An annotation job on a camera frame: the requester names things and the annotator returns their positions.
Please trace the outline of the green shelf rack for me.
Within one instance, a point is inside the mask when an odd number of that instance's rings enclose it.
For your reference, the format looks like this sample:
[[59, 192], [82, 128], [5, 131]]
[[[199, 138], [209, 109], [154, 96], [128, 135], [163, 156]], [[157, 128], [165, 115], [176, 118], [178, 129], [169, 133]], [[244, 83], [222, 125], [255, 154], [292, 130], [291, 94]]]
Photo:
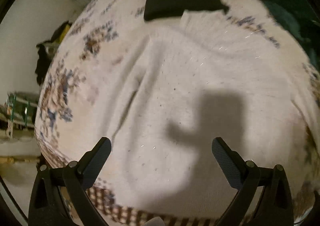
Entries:
[[1, 141], [29, 141], [34, 137], [39, 95], [9, 92], [1, 104]]

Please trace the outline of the black clothes on chair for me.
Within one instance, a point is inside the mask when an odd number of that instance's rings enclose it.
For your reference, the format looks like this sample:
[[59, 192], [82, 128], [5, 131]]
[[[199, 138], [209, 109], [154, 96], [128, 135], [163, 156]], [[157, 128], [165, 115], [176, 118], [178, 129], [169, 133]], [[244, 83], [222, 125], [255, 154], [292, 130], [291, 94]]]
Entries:
[[35, 74], [36, 82], [39, 86], [43, 84], [51, 61], [57, 53], [57, 49], [60, 43], [70, 30], [71, 26], [71, 22], [64, 22], [63, 24], [61, 24], [59, 28], [55, 30], [50, 40], [43, 41], [36, 45], [36, 48], [38, 49], [37, 53], [39, 58], [37, 60]]

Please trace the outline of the black folded garment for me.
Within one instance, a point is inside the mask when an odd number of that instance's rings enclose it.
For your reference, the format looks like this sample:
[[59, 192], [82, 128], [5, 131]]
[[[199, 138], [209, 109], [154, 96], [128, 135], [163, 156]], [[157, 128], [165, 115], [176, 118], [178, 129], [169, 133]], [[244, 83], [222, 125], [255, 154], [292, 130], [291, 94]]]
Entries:
[[168, 17], [180, 17], [184, 11], [229, 11], [220, 0], [146, 0], [144, 20], [152, 21]]

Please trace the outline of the floral plush blanket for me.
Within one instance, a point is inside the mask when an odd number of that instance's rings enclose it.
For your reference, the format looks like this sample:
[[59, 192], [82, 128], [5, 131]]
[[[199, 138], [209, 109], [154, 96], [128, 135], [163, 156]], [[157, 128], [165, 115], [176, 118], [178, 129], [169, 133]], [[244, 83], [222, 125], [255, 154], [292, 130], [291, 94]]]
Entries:
[[[288, 32], [275, 20], [261, 0], [220, 1], [229, 6], [229, 11], [217, 11], [223, 13], [228, 20], [234, 20], [240, 27], [257, 29], [265, 22], [272, 21]], [[70, 161], [80, 159], [102, 137], [109, 138], [112, 145], [112, 138], [106, 134], [106, 99], [119, 91], [121, 77], [114, 72], [115, 66], [122, 63], [127, 49], [132, 47], [130, 35], [134, 31], [153, 23], [175, 26], [185, 13], [216, 12], [186, 10], [180, 17], [145, 21], [145, 3], [146, 0], [92, 0], [60, 44], [42, 85], [35, 120], [36, 139], [42, 154], [52, 167], [63, 167]], [[309, 58], [308, 60], [317, 72], [313, 80], [317, 84], [316, 102], [319, 107], [319, 72]], [[167, 225], [217, 225], [222, 216], [200, 220], [195, 217], [166, 218], [164, 214], [151, 214], [136, 223], [114, 221], [104, 211], [101, 199], [97, 196], [97, 191], [100, 190], [99, 176], [104, 167], [87, 193], [109, 225], [143, 225], [155, 216], [161, 217]], [[301, 214], [295, 214], [291, 193], [293, 225], [306, 222], [307, 216], [316, 206], [317, 193], [319, 189], [313, 190], [311, 205]]]

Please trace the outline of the white knit sweater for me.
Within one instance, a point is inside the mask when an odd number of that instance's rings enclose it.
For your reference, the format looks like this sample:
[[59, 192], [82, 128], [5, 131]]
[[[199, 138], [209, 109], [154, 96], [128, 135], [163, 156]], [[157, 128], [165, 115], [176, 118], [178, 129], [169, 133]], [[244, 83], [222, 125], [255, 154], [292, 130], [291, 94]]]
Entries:
[[259, 166], [281, 164], [303, 213], [319, 189], [317, 72], [272, 21], [240, 27], [223, 13], [185, 13], [130, 35], [106, 99], [112, 153], [99, 176], [120, 223], [151, 214], [216, 219], [235, 194], [211, 152], [223, 138]]

